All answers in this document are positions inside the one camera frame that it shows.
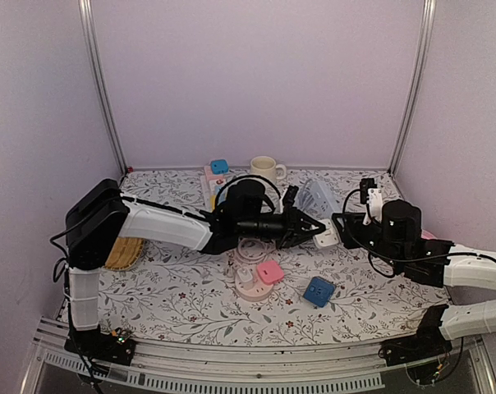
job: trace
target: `floral tablecloth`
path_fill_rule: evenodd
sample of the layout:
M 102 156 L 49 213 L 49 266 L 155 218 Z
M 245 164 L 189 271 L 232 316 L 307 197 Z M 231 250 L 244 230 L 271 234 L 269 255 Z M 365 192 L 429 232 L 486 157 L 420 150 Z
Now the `floral tablecloth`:
M 159 203 L 204 208 L 201 175 L 199 170 L 133 172 L 122 189 Z M 340 202 L 364 176 L 376 179 L 384 199 L 398 198 L 385 172 L 289 170 L 286 182 L 300 186 L 309 178 L 324 180 Z M 351 200 L 348 210 L 362 209 L 357 202 Z M 448 302 L 445 290 L 403 277 L 381 277 L 362 250 L 342 246 L 318 250 L 308 242 L 269 254 L 286 275 L 267 300 L 252 303 L 236 295 L 233 277 L 226 274 L 231 259 L 232 252 L 210 256 L 146 241 L 134 268 L 101 275 L 103 329 L 123 327 L 141 338 L 208 345 L 317 345 L 408 334 L 416 330 L 428 307 Z M 322 309 L 301 297 L 315 276 L 336 285 Z

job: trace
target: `wall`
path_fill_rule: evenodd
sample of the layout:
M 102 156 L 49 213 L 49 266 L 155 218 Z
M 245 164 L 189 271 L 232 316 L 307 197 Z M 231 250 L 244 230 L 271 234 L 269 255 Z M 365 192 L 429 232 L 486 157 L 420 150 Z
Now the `wall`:
M 0 1 L 0 393 L 19 390 L 39 318 L 63 298 L 48 238 L 106 176 L 117 166 L 78 2 Z
M 423 1 L 93 4 L 118 134 L 134 167 L 386 168 Z
M 439 237 L 496 250 L 496 0 L 438 2 L 397 180 Z M 460 289 L 462 303 L 496 297 Z M 496 334 L 486 336 L 496 372 Z

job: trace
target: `blue block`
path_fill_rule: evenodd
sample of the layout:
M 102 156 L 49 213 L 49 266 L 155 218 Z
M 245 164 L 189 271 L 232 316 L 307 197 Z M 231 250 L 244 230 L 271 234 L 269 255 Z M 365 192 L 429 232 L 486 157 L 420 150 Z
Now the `blue block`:
M 330 301 L 330 297 L 332 297 L 335 290 L 336 287 L 322 277 L 313 277 L 306 288 L 303 298 L 323 308 Z
M 229 170 L 228 163 L 226 163 L 226 160 L 223 158 L 220 160 L 213 160 L 209 166 L 212 168 L 212 172 L 215 175 L 226 174 Z

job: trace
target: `vent grille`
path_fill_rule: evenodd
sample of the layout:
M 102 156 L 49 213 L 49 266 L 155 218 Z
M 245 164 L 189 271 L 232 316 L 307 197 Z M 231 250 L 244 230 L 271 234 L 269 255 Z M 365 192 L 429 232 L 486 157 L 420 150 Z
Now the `vent grille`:
M 87 370 L 80 359 L 74 355 L 64 355 L 47 350 L 45 361 L 62 369 L 87 375 Z M 123 380 L 104 377 L 100 373 L 94 376 L 101 380 L 113 381 L 154 392 L 169 394 L 331 394 L 367 392 L 384 388 L 379 373 L 362 375 L 354 378 L 334 379 L 323 382 L 308 383 L 209 383 L 188 381 L 175 378 L 159 377 L 152 373 L 128 371 Z

